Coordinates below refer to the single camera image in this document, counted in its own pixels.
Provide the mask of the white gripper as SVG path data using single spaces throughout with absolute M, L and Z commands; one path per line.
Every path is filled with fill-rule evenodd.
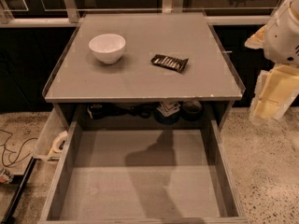
M 246 40 L 245 46 L 263 48 L 265 58 L 277 63 L 258 75 L 249 120 L 279 120 L 299 94 L 299 0 L 285 0 L 269 22 Z

